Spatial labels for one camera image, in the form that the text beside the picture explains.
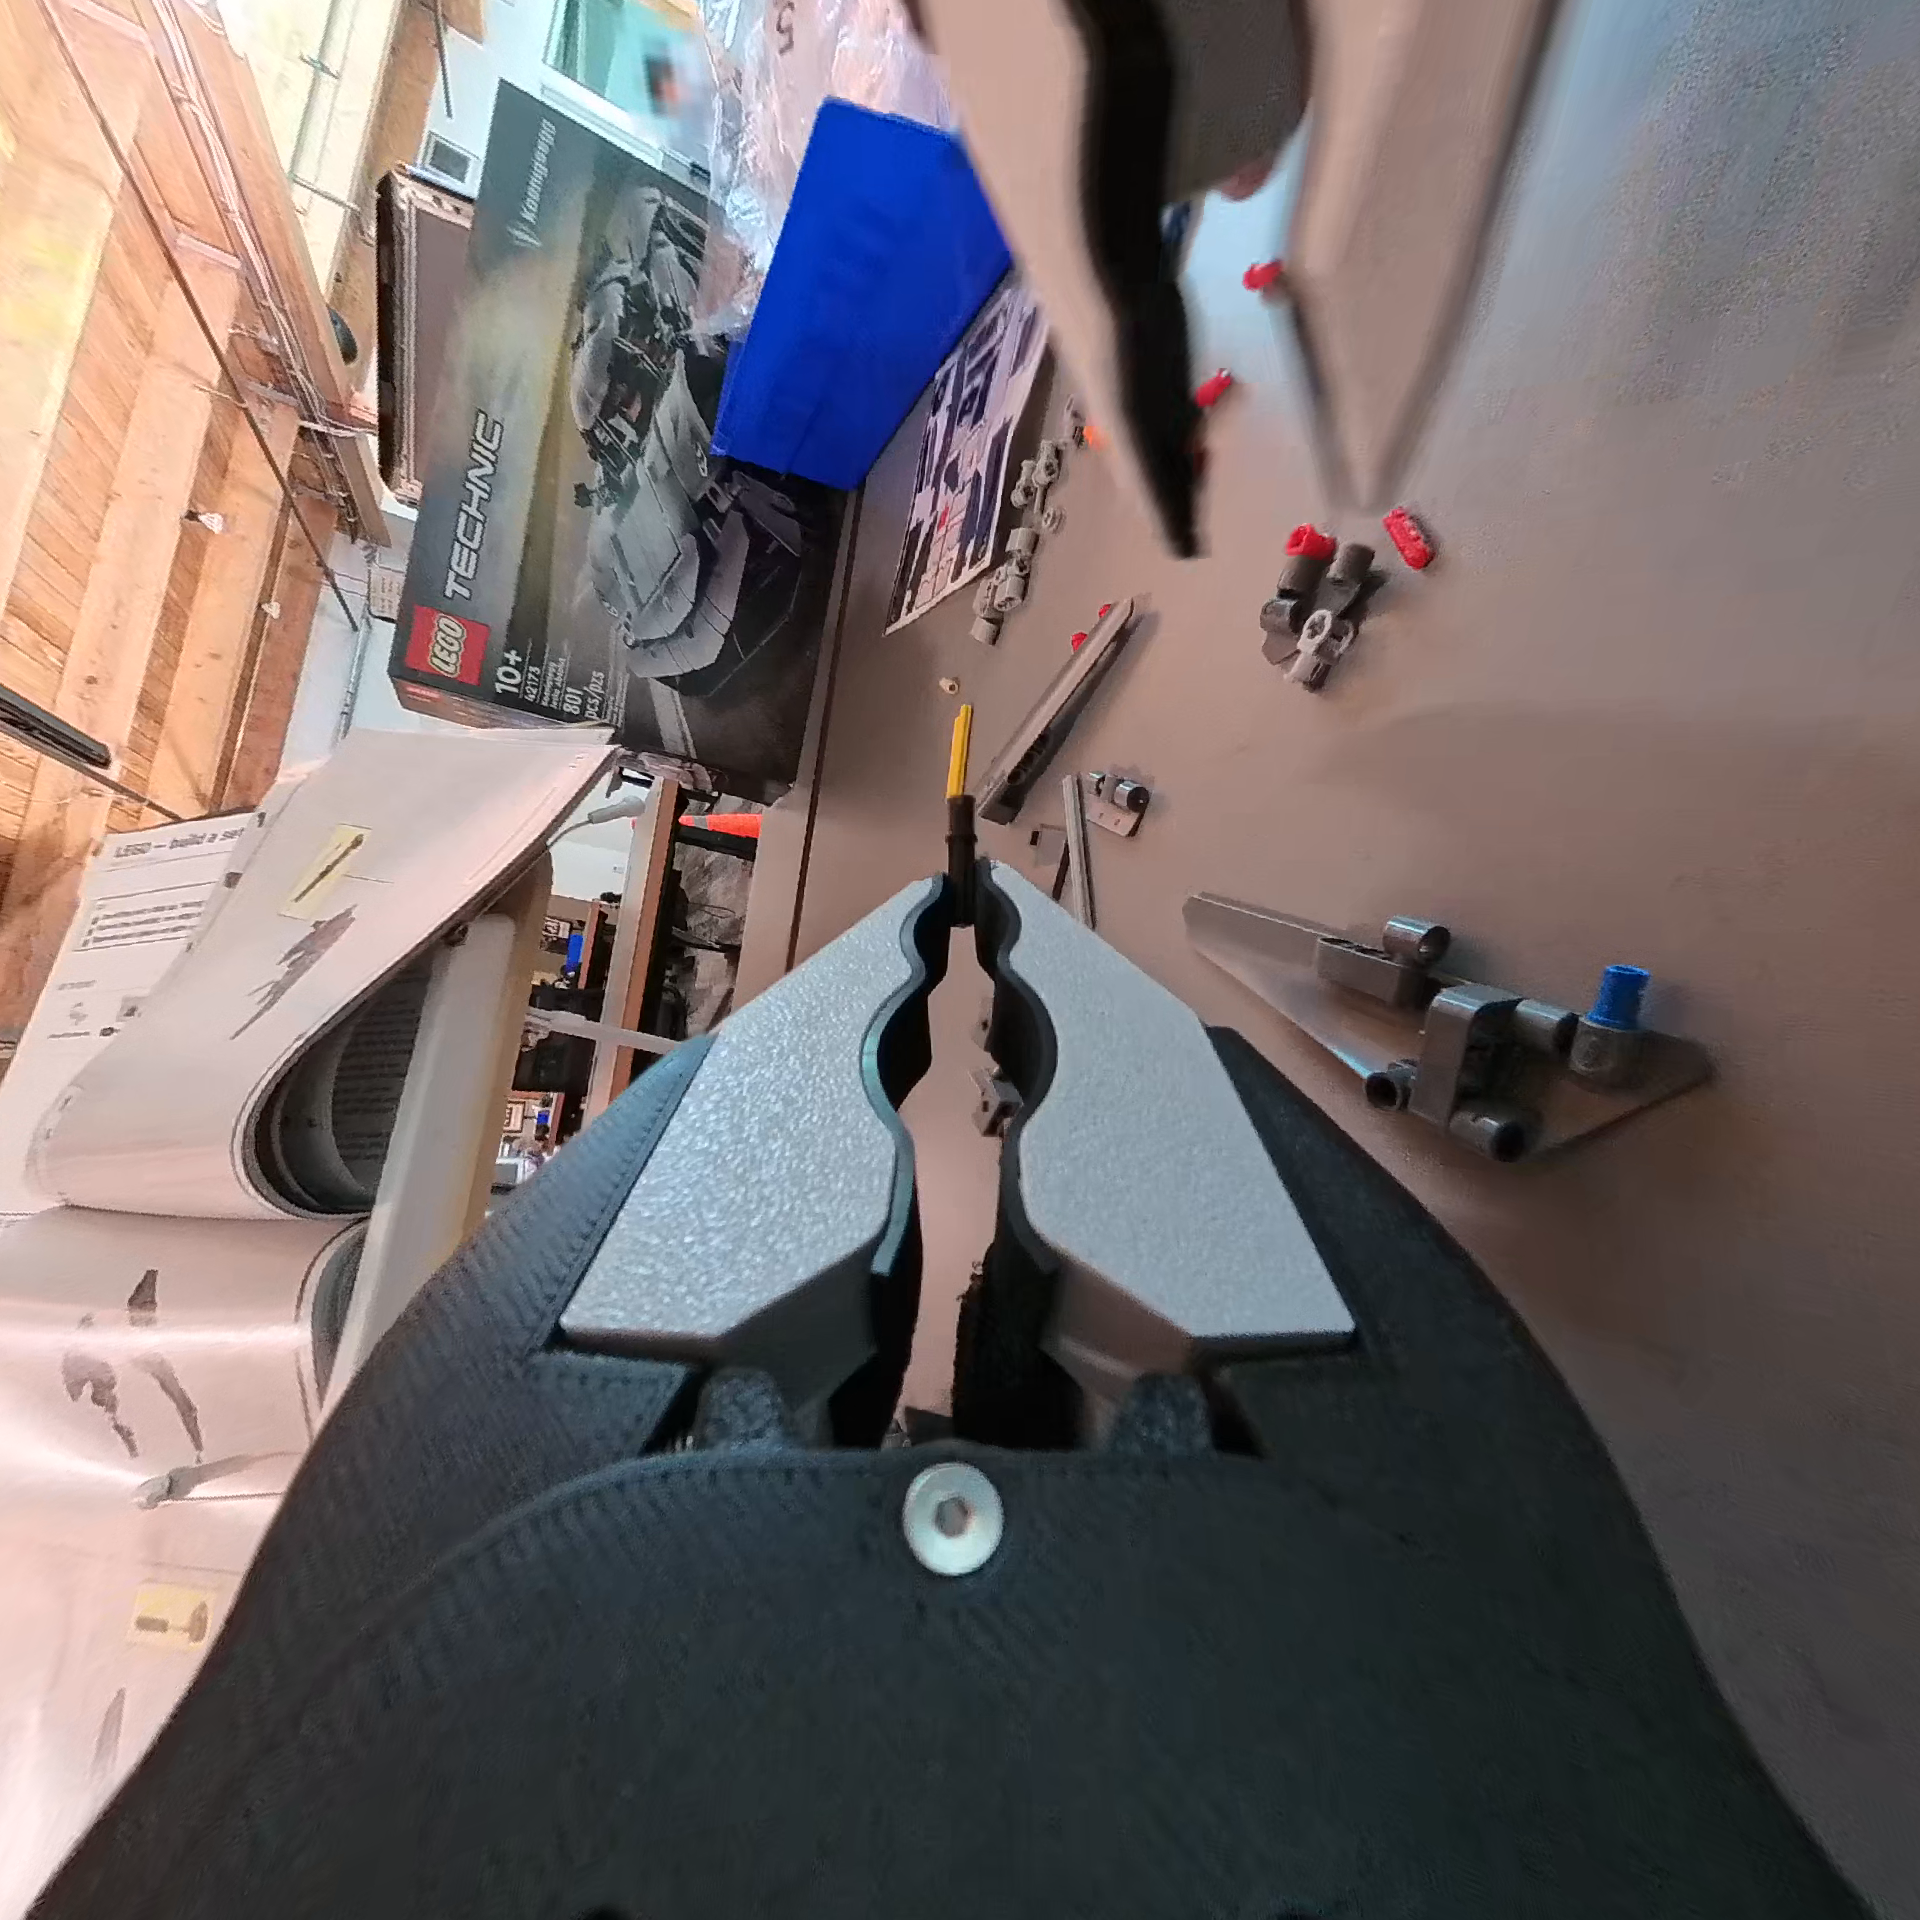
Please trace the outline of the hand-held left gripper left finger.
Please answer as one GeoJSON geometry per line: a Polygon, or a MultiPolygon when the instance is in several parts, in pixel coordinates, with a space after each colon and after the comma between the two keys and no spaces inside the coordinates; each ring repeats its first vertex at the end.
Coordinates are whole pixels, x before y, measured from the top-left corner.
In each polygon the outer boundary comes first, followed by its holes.
{"type": "Polygon", "coordinates": [[[916,877],[711,1041],[641,1146],[559,1342],[746,1365],[828,1444],[881,1444],[922,1304],[916,1137],[960,890],[916,877]]]}

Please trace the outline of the white printed paper sheet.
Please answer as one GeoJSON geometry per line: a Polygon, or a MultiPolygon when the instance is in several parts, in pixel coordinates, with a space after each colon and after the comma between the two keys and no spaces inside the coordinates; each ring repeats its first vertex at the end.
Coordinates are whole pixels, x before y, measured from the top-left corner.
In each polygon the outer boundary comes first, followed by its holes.
{"type": "Polygon", "coordinates": [[[137,1017],[137,1002],[206,920],[229,877],[243,877],[253,835],[256,835],[256,811],[108,835],[44,998],[57,1033],[115,1033],[137,1017]]]}

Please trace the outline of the dark grey long lego panel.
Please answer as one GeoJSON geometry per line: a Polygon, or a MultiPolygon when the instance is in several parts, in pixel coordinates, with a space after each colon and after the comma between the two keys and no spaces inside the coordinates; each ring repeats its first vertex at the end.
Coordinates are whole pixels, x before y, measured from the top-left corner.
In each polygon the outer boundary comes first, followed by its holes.
{"type": "Polygon", "coordinates": [[[974,789],[974,822],[1013,831],[1063,737],[1078,735],[1082,702],[1116,669],[1128,635],[1139,621],[1139,596],[1106,604],[1089,635],[1067,653],[1067,669],[1037,694],[1037,711],[1013,721],[997,763],[974,789]]]}

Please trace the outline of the sticker sheet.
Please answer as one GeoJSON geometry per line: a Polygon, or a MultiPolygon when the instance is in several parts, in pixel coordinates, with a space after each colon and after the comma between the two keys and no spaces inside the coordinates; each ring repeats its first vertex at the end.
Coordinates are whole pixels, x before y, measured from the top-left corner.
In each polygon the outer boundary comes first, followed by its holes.
{"type": "Polygon", "coordinates": [[[1037,361],[1043,315],[1032,283],[1008,274],[934,371],[881,635],[916,628],[997,561],[1013,433],[1032,416],[1037,361]]]}

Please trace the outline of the dark brown case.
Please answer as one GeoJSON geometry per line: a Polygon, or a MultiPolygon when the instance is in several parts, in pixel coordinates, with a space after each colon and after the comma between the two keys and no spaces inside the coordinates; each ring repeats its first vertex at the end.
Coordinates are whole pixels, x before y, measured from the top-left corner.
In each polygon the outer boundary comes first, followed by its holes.
{"type": "Polygon", "coordinates": [[[423,433],[466,288],[474,204],[417,169],[375,180],[375,477],[399,509],[423,491],[423,433]]]}

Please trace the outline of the grey wedge lego assembly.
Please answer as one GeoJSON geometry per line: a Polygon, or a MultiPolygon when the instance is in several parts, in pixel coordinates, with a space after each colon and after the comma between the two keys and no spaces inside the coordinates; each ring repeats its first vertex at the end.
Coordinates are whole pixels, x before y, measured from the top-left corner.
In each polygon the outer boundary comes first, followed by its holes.
{"type": "Polygon", "coordinates": [[[1448,969],[1456,936],[1390,914],[1371,939],[1189,890],[1189,950],[1356,1073],[1371,1114],[1419,1114],[1483,1168],[1529,1168],[1708,1083],[1699,1033],[1647,1029],[1647,969],[1591,1002],[1448,969]]]}

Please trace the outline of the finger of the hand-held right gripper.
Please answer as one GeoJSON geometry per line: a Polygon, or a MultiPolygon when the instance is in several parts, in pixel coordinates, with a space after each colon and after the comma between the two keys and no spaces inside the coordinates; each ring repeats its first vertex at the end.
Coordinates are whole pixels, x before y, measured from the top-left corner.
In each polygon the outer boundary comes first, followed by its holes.
{"type": "Polygon", "coordinates": [[[1552,0],[1312,0],[1294,338],[1334,509],[1390,509],[1546,73],[1552,0]]]}
{"type": "Polygon", "coordinates": [[[1168,264],[1175,15],[1155,0],[916,0],[974,180],[1155,537],[1197,557],[1189,308],[1168,264]]]}

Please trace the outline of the grey connector with red pin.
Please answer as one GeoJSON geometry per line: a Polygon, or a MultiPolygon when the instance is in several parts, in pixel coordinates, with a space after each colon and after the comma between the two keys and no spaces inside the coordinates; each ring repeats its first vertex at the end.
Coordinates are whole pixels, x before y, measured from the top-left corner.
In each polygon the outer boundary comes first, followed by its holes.
{"type": "Polygon", "coordinates": [[[1304,621],[1315,611],[1328,570],[1334,570],[1334,537],[1315,520],[1294,520],[1281,588],[1261,604],[1261,658],[1267,669],[1288,669],[1304,653],[1304,621]]]}

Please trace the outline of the blue plastic bin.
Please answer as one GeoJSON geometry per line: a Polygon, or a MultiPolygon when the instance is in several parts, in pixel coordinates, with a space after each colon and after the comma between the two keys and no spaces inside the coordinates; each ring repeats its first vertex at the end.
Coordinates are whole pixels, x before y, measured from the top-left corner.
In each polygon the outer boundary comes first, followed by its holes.
{"type": "Polygon", "coordinates": [[[715,462],[856,491],[1008,264],[961,135],[828,96],[727,371],[715,462]]]}

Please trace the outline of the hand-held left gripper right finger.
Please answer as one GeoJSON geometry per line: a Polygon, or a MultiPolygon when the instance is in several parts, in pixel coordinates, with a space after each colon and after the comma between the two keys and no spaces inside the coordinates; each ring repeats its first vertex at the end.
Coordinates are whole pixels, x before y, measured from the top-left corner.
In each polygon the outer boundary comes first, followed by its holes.
{"type": "Polygon", "coordinates": [[[1216,1029],[1021,866],[974,866],[974,958],[1013,1123],[960,1311],[960,1434],[1078,1444],[1147,1374],[1349,1349],[1356,1311],[1216,1029]]]}

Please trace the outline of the lego set box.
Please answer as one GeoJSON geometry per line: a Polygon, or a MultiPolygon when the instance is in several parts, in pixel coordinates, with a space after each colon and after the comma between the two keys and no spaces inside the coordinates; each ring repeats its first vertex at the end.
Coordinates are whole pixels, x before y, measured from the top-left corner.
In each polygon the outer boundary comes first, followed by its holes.
{"type": "Polygon", "coordinates": [[[382,683],[431,721],[585,721],[778,805],[841,497],[727,462],[711,239],[695,180],[497,82],[382,683]]]}

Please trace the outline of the lego instruction booklet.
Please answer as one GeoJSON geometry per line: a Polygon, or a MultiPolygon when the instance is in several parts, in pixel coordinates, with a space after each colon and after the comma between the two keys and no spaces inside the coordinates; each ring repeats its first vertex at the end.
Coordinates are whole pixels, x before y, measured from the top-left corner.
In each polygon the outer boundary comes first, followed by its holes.
{"type": "Polygon", "coordinates": [[[423,950],[605,789],[595,735],[353,735],[256,805],[115,1033],[0,1083],[0,1911],[141,1758],[325,1438],[423,950]]]}

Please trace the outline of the clear plastic bags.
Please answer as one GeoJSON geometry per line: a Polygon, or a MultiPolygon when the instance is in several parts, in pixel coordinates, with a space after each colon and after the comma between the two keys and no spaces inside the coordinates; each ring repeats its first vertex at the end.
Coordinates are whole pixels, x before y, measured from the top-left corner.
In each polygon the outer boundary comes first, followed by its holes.
{"type": "Polygon", "coordinates": [[[695,32],[695,135],[727,156],[746,116],[800,143],[828,96],[960,132],[951,73],[905,0],[658,0],[695,32]]]}

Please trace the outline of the white book stand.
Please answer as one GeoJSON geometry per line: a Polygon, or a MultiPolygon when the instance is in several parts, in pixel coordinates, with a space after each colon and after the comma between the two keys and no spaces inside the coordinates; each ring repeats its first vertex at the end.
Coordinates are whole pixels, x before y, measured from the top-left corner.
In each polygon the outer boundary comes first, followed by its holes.
{"type": "Polygon", "coordinates": [[[423,950],[423,1010],[399,1073],[368,1235],[353,1258],[344,1334],[326,1357],[325,1424],[344,1383],[399,1322],[417,1287],[483,1230],[517,1041],[527,1017],[527,961],[552,856],[527,853],[466,920],[423,950]]]}

